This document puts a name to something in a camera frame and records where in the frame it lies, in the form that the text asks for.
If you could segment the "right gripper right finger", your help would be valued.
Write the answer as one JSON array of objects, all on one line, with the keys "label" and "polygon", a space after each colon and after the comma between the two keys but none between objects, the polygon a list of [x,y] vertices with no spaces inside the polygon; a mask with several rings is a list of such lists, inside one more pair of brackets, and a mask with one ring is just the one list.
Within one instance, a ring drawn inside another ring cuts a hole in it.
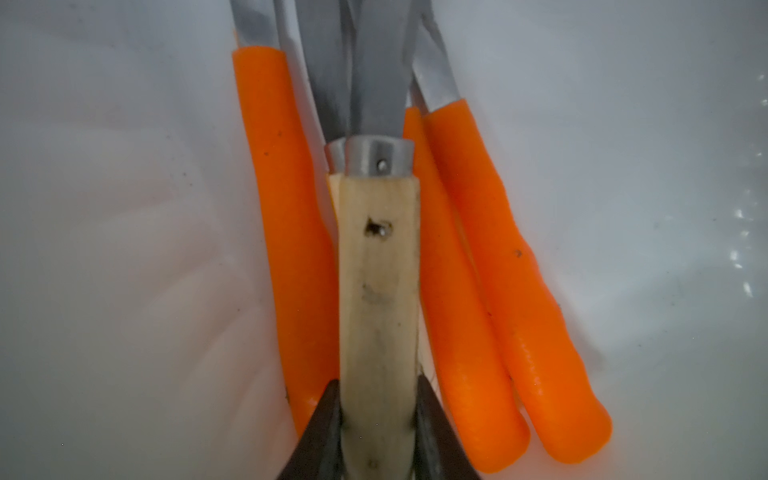
[{"label": "right gripper right finger", "polygon": [[415,478],[479,480],[424,374],[417,382]]}]

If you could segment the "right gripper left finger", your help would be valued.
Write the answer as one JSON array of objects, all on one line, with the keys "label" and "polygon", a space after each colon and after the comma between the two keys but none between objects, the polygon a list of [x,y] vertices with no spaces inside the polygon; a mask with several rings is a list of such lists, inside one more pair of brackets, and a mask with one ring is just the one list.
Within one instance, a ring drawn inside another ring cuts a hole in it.
[{"label": "right gripper left finger", "polygon": [[331,380],[277,480],[339,480],[343,476],[339,380]]}]

